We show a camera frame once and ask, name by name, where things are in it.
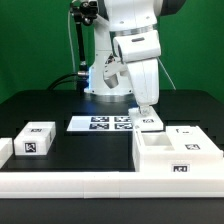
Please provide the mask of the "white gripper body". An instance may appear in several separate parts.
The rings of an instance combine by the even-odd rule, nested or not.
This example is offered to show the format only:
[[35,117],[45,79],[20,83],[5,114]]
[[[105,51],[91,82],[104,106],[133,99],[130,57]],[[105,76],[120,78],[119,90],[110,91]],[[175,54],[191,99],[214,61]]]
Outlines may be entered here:
[[140,107],[156,104],[159,99],[158,61],[132,62],[127,68],[137,104]]

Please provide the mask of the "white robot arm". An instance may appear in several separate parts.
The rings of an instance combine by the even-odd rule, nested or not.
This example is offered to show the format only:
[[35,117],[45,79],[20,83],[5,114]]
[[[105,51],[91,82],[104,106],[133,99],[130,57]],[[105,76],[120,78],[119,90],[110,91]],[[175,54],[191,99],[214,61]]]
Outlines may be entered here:
[[99,96],[133,94],[147,115],[159,99],[157,18],[177,13],[186,0],[81,0],[96,8],[95,59],[89,90]]

